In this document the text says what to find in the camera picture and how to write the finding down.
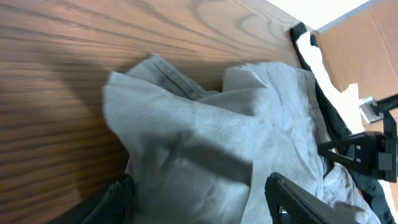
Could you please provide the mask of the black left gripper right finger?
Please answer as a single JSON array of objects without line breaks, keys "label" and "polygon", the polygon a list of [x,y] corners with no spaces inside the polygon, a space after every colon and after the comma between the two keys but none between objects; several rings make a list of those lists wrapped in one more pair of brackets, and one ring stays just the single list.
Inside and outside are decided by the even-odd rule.
[{"label": "black left gripper right finger", "polygon": [[339,214],[282,174],[274,172],[264,187],[273,224],[283,223],[355,223],[355,219]]}]

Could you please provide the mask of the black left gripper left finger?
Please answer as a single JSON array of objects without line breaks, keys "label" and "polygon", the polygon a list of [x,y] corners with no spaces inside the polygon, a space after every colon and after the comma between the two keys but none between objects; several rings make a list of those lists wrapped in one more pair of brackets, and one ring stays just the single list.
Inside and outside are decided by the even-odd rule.
[{"label": "black left gripper left finger", "polygon": [[129,224],[134,210],[134,181],[125,174],[97,194],[78,203],[49,224]]}]

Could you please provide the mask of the grey shorts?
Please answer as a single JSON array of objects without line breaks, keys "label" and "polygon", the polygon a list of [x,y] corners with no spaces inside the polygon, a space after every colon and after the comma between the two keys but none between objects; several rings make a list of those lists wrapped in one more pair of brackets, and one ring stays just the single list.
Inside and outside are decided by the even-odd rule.
[{"label": "grey shorts", "polygon": [[318,155],[328,135],[308,71],[244,64],[213,92],[154,55],[109,75],[103,113],[130,155],[134,223],[270,223],[273,172],[359,223],[379,222],[348,171]]}]

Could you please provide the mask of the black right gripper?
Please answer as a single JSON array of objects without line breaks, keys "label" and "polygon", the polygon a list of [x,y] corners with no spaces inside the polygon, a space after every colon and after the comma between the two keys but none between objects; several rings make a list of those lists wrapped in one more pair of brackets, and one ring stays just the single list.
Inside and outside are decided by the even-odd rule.
[{"label": "black right gripper", "polygon": [[375,112],[384,114],[381,151],[377,153],[378,136],[375,132],[353,134],[318,145],[318,154],[360,174],[375,174],[377,166],[386,182],[397,182],[397,121],[390,111],[397,109],[397,94],[376,100]]}]

